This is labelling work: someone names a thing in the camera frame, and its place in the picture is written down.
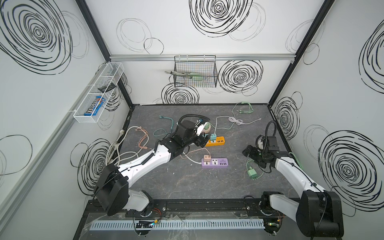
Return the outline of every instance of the orange power strip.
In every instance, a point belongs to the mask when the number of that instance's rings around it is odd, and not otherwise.
[[[211,140],[208,140],[205,146],[206,147],[220,146],[220,145],[224,145],[224,143],[225,143],[224,137],[217,137],[216,142],[212,142]]]

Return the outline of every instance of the black wire basket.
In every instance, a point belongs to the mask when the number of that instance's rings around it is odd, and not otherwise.
[[[175,56],[175,69],[188,76],[173,76],[175,87],[215,88],[218,80],[215,55]]]

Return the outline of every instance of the socket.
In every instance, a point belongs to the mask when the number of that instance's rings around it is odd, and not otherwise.
[[[204,158],[201,159],[202,168],[227,168],[228,159],[226,158],[212,158],[210,162],[204,162]]]

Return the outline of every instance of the purple power strip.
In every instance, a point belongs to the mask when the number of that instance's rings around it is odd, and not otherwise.
[[[226,168],[228,167],[228,159],[226,158],[212,158],[210,162],[204,162],[204,158],[201,159],[202,168]]]

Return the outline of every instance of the gray tabletop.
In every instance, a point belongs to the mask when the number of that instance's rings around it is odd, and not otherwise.
[[[232,116],[232,105],[208,105],[208,106],[136,106],[129,126],[141,126],[149,132],[147,146],[154,147],[155,141],[164,137],[154,137],[156,129],[164,128],[170,131],[171,120],[160,119],[159,115],[173,118],[176,122],[184,114],[201,114],[211,119],[215,125],[217,116]],[[237,109],[248,110],[248,105],[237,106]],[[247,158],[242,151],[248,145],[255,145],[258,135],[264,135],[267,123],[272,120],[266,105],[253,105],[254,112],[251,114],[239,114],[235,112],[237,119],[244,122],[252,122],[258,118],[261,120],[247,125],[236,125],[230,130],[217,129],[218,136],[224,136],[223,146],[207,147],[212,157],[223,157],[228,159],[228,167],[225,169],[202,169],[201,165],[193,163],[180,156],[163,164],[145,176],[141,177],[133,186],[132,190],[145,190],[154,199],[217,199],[217,198],[242,198],[252,195],[258,198],[263,191],[279,191],[287,197],[298,197],[297,193],[284,176],[272,168],[272,173],[264,173],[261,178],[251,180],[246,171]],[[228,118],[219,118],[217,127],[231,126]],[[120,153],[139,150],[138,142],[143,136],[142,132],[133,129],[122,143]],[[280,150],[285,151],[281,136],[277,136]],[[192,145],[190,151],[198,147]],[[192,152],[188,156],[196,162],[200,162],[205,150]],[[250,162],[258,174],[262,171],[255,163]]]

